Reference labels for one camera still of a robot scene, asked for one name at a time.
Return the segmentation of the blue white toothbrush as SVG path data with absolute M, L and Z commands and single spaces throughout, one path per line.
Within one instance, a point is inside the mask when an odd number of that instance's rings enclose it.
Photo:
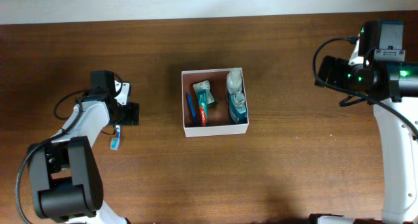
M 114 137 L 110 141 L 110 149 L 118 150 L 121 142 L 121 127 L 116 125 L 114 128 Z

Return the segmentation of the blue disposable razor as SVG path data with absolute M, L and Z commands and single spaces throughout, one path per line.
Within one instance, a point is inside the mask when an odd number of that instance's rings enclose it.
M 198 121 L 197 121 L 197 115 L 196 115 L 196 112 L 195 112 L 195 107 L 193 105 L 193 100 L 192 100 L 191 95 L 189 93 L 186 93 L 186 98 L 187 98 L 187 103 L 188 103 L 188 106 L 189 106 L 189 111 L 190 111 L 190 115 L 191 115 L 193 125 L 196 125 L 198 123 Z

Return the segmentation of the green red toothpaste tube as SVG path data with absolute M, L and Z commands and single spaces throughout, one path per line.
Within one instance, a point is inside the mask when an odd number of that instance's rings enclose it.
M 199 104 L 199 115 L 201 117 L 201 125 L 203 127 L 207 126 L 207 99 L 206 99 L 206 90 L 198 90 L 196 91 L 197 100 Z

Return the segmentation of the green white soap box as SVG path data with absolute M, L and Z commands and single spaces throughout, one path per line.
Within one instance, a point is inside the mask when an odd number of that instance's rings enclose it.
M 206 104 L 207 106 L 214 106 L 216 103 L 216 100 L 214 99 L 214 96 L 212 95 L 210 91 L 210 82 L 208 80 L 204 80 L 202 82 L 197 82 L 193 84 L 193 89 L 195 92 L 200 90 L 206 90 Z

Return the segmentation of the white cardboard box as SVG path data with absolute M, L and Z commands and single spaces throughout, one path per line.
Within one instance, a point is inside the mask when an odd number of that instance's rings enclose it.
M 229 117 L 229 104 L 227 102 L 227 75 L 231 69 L 207 69 L 181 72 L 182 87 L 182 125 L 186 137 L 235 135 L 246 133 L 247 123 L 232 124 Z M 210 91 L 216 100 L 214 106 L 208 108 L 207 126 L 201 125 L 197 95 L 193 84 L 208 80 Z M 186 93 L 191 95 L 198 123 L 193 125 Z

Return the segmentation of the clear bottle with purple liquid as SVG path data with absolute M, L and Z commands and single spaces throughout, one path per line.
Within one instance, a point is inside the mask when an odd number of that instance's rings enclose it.
M 233 68 L 227 75 L 227 93 L 232 95 L 242 91 L 242 71 L 239 68 Z

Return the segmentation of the blue mouthwash bottle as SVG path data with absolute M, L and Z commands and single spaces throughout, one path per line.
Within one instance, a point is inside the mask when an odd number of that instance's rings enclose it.
M 229 96 L 229 117 L 232 124 L 247 123 L 248 111 L 243 93 L 233 93 Z

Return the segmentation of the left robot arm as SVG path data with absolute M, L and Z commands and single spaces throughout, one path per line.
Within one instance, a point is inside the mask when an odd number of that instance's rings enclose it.
M 128 223 L 104 200 L 92 147 L 111 126 L 120 145 L 121 127 L 139 124 L 139 105 L 128 100 L 131 85 L 112 71 L 94 71 L 90 87 L 74 92 L 71 116 L 58 132 L 31 145 L 21 165 L 29 172 L 33 209 L 56 223 Z

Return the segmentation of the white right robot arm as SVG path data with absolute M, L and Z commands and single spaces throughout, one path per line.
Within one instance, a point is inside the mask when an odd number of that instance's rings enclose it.
M 378 123 L 385 200 L 380 223 L 417 222 L 417 64 L 405 60 L 404 24 L 365 22 L 350 59 L 325 56 L 315 85 L 345 93 L 341 107 L 366 102 Z

